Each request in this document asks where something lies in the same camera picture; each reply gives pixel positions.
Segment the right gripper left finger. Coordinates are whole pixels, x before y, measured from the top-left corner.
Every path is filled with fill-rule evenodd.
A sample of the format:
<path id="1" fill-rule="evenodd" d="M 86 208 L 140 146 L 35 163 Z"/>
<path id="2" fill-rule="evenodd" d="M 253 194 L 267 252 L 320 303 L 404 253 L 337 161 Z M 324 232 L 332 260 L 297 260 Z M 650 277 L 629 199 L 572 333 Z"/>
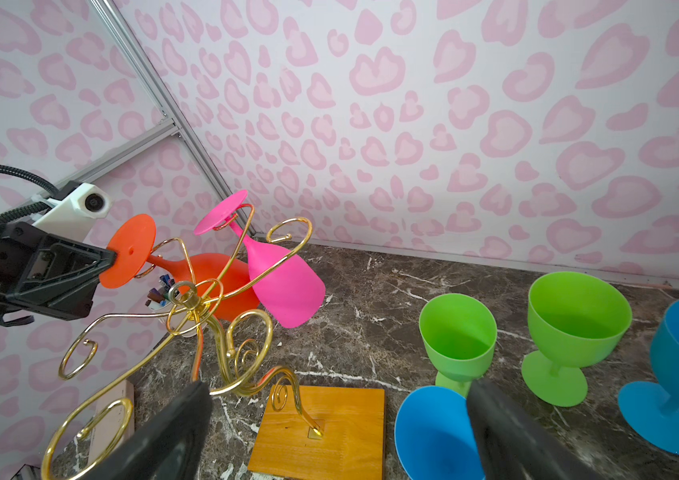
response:
<path id="1" fill-rule="evenodd" d="M 187 385 L 84 479 L 193 479 L 209 430 L 208 386 Z"/>

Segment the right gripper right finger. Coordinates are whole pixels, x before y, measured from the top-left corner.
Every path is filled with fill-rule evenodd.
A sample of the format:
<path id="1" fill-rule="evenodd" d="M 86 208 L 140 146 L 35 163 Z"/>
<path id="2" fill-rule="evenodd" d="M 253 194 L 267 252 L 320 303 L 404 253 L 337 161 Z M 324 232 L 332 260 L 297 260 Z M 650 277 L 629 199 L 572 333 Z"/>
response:
<path id="1" fill-rule="evenodd" d="M 485 378 L 471 383 L 467 413 L 487 479 L 601 478 Z"/>

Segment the green wine glass front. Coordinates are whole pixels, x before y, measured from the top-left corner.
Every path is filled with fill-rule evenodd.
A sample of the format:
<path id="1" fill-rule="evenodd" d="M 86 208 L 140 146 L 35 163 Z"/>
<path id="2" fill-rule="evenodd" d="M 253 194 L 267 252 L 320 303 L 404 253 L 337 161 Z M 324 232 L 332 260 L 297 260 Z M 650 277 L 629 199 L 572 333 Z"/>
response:
<path id="1" fill-rule="evenodd" d="M 495 355 L 497 322 L 479 300 L 458 293 L 439 295 L 419 314 L 419 331 L 435 384 L 465 397 L 473 381 L 483 377 Z"/>

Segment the magenta wine glass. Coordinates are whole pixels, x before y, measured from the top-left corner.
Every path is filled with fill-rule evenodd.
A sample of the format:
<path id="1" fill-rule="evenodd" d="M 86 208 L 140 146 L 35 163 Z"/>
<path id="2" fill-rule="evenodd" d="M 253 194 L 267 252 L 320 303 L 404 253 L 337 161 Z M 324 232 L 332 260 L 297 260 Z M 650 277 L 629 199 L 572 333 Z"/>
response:
<path id="1" fill-rule="evenodd" d="M 248 276 L 254 293 L 284 328 L 305 324 L 319 310 L 325 285 L 298 255 L 269 243 L 259 242 L 234 226 L 247 254 Z"/>

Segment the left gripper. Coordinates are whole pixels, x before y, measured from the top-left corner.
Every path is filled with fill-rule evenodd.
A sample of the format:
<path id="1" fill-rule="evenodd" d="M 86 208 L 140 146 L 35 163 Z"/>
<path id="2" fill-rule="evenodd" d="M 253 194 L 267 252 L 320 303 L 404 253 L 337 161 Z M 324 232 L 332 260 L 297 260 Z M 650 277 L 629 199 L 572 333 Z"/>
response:
<path id="1" fill-rule="evenodd" d="M 23 299 L 21 288 L 40 250 L 49 260 L 38 286 L 39 304 Z M 0 326 L 31 324 L 35 313 L 63 320 L 89 316 L 99 275 L 115 260 L 112 250 L 48 236 L 27 222 L 0 224 Z"/>

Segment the red wine glass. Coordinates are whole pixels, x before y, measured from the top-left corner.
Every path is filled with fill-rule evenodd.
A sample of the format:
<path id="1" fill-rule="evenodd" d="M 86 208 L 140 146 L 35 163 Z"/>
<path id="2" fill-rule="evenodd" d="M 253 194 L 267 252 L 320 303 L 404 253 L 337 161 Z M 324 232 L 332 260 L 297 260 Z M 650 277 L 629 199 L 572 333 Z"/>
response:
<path id="1" fill-rule="evenodd" d="M 99 275 L 100 284 L 109 289 L 119 288 L 135 278 L 147 263 L 168 272 L 175 282 L 193 282 L 199 295 L 229 294 L 249 282 L 247 265 L 224 254 L 203 253 L 176 261 L 163 259 L 153 252 L 155 237 L 152 217 L 139 214 L 125 222 L 107 245 L 116 258 L 113 266 Z"/>

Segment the green wine glass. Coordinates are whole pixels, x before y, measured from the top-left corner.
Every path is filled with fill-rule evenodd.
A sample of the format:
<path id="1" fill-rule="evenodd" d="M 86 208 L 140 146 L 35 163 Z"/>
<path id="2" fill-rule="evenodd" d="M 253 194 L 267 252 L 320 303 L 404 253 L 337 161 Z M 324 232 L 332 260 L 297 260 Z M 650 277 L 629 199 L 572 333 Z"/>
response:
<path id="1" fill-rule="evenodd" d="M 479 300 L 458 293 L 439 295 L 419 314 L 419 331 L 435 384 L 465 397 L 473 381 L 483 377 L 495 355 L 497 322 Z"/>
<path id="2" fill-rule="evenodd" d="M 627 298 L 599 278 L 579 272 L 537 278 L 527 305 L 527 327 L 537 349 L 523 358 L 523 381 L 553 406 L 581 404 L 589 391 L 583 368 L 611 355 L 631 322 Z"/>

